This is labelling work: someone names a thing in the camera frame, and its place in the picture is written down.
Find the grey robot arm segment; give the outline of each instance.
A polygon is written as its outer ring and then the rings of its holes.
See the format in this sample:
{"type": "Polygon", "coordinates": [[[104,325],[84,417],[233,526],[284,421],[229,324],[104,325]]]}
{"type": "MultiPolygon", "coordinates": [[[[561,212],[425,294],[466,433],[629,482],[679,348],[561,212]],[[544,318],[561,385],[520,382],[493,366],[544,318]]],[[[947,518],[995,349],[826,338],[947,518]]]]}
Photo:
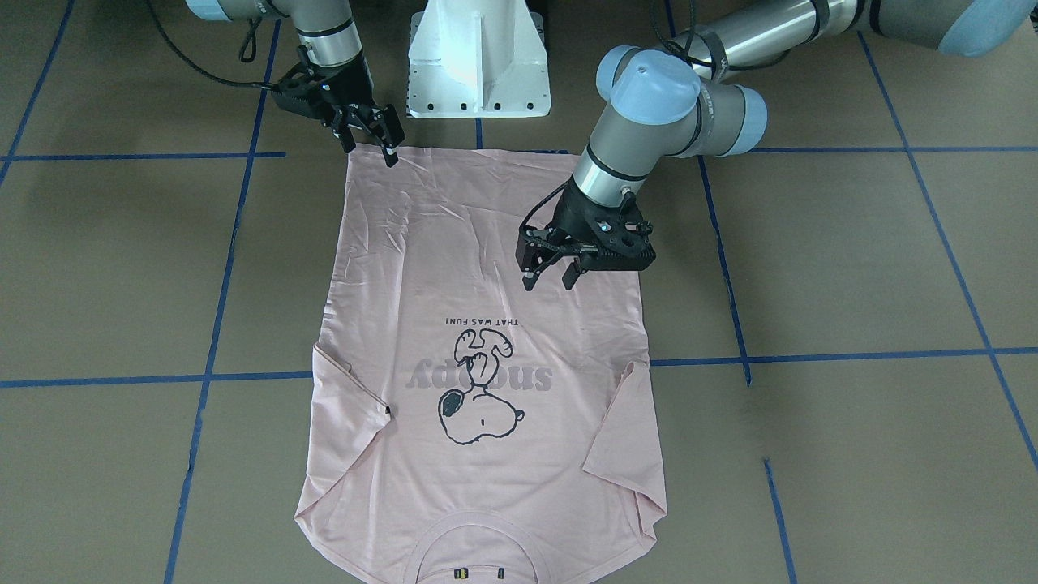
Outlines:
{"type": "Polygon", "coordinates": [[[592,200],[618,206],[663,156],[742,154],[760,140],[767,107],[740,85],[703,80],[675,56],[617,47],[597,75],[605,109],[573,172],[592,200]]]}
{"type": "MultiPolygon", "coordinates": [[[[692,65],[701,77],[719,80],[737,73],[729,65],[754,65],[819,36],[854,29],[976,57],[1005,43],[1033,4],[1033,0],[764,0],[696,30],[688,56],[707,62],[723,59],[725,63],[718,62],[721,76],[709,66],[692,65]],[[716,36],[713,47],[706,40],[711,35],[716,36]]],[[[685,30],[674,41],[684,47],[690,33],[685,30]]]]}
{"type": "Polygon", "coordinates": [[[380,106],[348,0],[188,0],[204,20],[291,18],[299,35],[299,63],[278,81],[277,106],[331,128],[347,152],[350,128],[370,136],[386,165],[397,163],[404,130],[391,105],[380,106]]]}

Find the snoopy graphic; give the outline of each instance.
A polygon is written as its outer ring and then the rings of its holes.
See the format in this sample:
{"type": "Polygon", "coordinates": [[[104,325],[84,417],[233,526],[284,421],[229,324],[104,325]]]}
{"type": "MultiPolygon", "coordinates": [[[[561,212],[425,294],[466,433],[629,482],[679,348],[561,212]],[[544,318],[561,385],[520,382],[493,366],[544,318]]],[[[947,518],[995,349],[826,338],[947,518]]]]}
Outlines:
{"type": "Polygon", "coordinates": [[[468,371],[468,390],[447,390],[440,396],[440,424],[447,438],[460,445],[484,437],[504,438],[525,414],[487,390],[500,370],[501,359],[512,357],[512,342],[504,335],[466,329],[455,342],[455,362],[468,371]]]}

